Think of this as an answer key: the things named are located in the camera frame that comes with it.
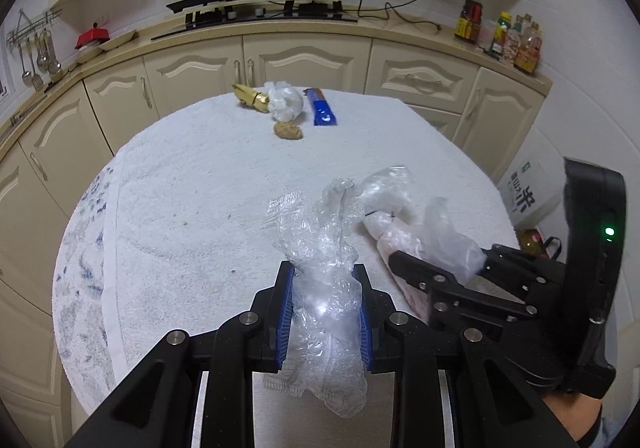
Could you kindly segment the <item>person right hand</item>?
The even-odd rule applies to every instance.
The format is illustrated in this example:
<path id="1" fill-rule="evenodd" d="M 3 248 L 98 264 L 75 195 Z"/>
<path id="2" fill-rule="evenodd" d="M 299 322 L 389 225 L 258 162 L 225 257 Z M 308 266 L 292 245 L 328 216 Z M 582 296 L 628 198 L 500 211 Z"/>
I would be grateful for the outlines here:
<path id="1" fill-rule="evenodd" d="M 591 430 L 602 408 L 601 399 L 579 393 L 549 393 L 542 400 L 574 440 Z"/>

